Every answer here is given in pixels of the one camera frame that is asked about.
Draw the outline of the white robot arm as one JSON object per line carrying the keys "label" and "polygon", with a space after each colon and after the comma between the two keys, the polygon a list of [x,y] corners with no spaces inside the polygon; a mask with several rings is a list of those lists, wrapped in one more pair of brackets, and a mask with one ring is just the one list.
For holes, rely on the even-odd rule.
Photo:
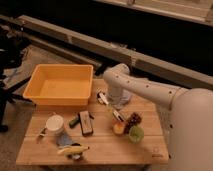
{"label": "white robot arm", "polygon": [[103,79],[114,104],[127,90],[170,112],[168,171],[213,171],[212,90],[135,78],[123,63],[107,69]]}

